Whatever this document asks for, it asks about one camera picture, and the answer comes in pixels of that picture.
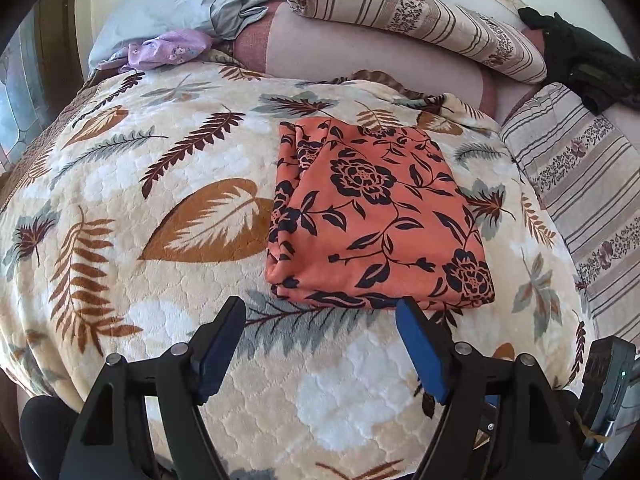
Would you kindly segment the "striped floral pillow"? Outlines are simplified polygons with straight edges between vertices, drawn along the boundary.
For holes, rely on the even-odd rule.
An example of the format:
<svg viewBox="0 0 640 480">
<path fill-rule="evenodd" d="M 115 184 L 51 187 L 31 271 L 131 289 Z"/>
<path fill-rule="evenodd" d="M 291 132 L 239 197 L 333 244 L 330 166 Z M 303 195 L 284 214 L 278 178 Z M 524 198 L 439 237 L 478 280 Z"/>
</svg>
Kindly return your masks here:
<svg viewBox="0 0 640 480">
<path fill-rule="evenodd" d="M 523 84 L 547 77 L 538 48 L 514 26 L 442 0 L 288 0 L 293 12 L 385 30 L 444 48 Z"/>
</svg>

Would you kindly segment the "pink bolster cushion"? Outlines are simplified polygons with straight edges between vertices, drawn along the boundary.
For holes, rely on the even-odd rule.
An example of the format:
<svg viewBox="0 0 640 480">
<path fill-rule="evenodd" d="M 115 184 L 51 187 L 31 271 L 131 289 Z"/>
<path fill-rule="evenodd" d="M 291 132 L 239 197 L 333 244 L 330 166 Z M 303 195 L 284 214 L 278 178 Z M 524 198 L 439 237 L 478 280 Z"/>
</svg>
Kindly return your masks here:
<svg viewBox="0 0 640 480">
<path fill-rule="evenodd" d="M 283 1 L 270 2 L 267 14 L 247 26 L 231 50 L 250 70 L 282 78 L 328 81 L 377 70 L 408 90 L 453 93 L 497 122 L 540 89 L 409 37 L 303 18 Z"/>
</svg>

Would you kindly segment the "orange floral blouse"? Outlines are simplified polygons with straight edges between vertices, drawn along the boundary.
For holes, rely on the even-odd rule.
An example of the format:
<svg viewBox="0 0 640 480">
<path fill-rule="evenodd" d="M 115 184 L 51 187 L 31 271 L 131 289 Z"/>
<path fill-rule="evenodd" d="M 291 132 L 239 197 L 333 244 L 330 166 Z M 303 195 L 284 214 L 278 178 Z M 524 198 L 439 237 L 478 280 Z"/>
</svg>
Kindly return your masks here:
<svg viewBox="0 0 640 480">
<path fill-rule="evenodd" d="M 281 122 L 266 281 L 322 307 L 490 304 L 480 232 L 439 145 L 410 127 Z"/>
</svg>

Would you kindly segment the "stained glass window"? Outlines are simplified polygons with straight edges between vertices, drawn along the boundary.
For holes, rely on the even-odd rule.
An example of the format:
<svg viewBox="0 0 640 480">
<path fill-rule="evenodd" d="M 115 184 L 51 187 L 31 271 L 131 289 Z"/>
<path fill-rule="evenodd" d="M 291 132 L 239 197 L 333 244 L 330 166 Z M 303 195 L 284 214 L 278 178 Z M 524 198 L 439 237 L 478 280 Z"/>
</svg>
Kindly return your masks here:
<svg viewBox="0 0 640 480">
<path fill-rule="evenodd" d="M 9 172 L 49 120 L 29 11 L 1 53 L 1 172 Z"/>
</svg>

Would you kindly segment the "black clothes pile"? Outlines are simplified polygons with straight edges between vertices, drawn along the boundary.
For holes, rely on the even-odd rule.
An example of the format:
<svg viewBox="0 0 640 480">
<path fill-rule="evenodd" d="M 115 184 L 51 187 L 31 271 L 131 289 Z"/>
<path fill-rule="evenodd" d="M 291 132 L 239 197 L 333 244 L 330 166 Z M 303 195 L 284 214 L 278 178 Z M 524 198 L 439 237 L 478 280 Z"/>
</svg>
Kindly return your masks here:
<svg viewBox="0 0 640 480">
<path fill-rule="evenodd" d="M 592 114 L 614 104 L 639 109 L 639 63 L 588 30 L 542 15 L 526 6 L 518 10 L 527 36 L 541 48 L 548 84 L 558 82 L 582 99 Z"/>
</svg>

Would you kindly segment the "cream leaf-pattern fleece blanket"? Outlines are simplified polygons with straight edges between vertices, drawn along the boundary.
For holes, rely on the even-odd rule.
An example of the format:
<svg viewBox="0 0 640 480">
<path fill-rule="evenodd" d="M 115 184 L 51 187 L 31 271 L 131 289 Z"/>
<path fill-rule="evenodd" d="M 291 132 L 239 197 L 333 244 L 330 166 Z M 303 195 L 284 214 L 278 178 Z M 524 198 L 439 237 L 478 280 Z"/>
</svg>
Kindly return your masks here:
<svg viewBox="0 0 640 480">
<path fill-rule="evenodd" d="M 243 299 L 244 333 L 203 410 L 238 479 L 391 479 L 439 410 L 394 307 L 274 296 L 267 248 L 281 122 L 410 127 L 442 151 L 480 232 L 495 299 L 425 313 L 485 356 L 531 354 L 577 384 L 593 338 L 562 236 L 499 136 L 452 94 L 266 76 L 219 63 L 117 75 L 82 90 L 1 190 L 1 368 L 81 408 L 105 358 L 158 356 Z"/>
</svg>

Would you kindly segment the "small purple garment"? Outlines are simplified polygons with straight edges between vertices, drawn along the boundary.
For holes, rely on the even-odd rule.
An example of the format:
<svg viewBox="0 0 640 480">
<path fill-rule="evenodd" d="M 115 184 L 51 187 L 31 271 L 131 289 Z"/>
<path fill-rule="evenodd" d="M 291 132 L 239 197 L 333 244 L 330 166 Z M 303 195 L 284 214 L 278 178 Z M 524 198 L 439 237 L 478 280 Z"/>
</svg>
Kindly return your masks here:
<svg viewBox="0 0 640 480">
<path fill-rule="evenodd" d="M 195 29 L 175 29 L 144 41 L 130 42 L 99 62 L 98 70 L 155 70 L 194 60 L 213 47 L 211 36 Z"/>
</svg>

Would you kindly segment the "striped floral quilt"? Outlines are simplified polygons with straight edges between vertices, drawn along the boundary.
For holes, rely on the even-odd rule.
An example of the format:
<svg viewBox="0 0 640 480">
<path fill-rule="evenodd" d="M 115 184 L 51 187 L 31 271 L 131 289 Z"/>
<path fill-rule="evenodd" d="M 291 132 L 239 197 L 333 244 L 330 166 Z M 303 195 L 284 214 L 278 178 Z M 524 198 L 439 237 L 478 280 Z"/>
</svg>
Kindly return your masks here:
<svg viewBox="0 0 640 480">
<path fill-rule="evenodd" d="M 548 84 L 504 123 L 503 142 L 570 252 L 600 336 L 639 341 L 639 115 L 596 114 Z"/>
</svg>

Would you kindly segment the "grey-blue pillow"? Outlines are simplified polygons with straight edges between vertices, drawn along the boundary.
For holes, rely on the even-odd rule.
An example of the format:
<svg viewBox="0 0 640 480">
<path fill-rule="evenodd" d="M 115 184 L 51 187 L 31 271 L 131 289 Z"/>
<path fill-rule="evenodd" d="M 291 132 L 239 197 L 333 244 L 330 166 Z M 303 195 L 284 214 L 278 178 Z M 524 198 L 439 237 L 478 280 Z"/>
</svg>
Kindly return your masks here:
<svg viewBox="0 0 640 480">
<path fill-rule="evenodd" d="M 216 41 L 232 41 L 268 12 L 273 0 L 119 0 L 92 45 L 88 69 L 118 49 L 175 29 L 194 29 Z"/>
</svg>

